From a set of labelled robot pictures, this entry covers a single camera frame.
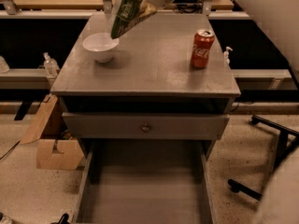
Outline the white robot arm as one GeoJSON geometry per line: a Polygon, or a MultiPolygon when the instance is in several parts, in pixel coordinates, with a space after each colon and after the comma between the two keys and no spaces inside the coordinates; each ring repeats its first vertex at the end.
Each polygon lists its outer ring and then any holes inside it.
{"type": "MultiPolygon", "coordinates": [[[[236,0],[298,67],[298,0],[236,0]]],[[[255,105],[235,112],[207,163],[217,224],[299,224],[299,157],[277,171],[278,131],[248,124],[255,105]]]]}

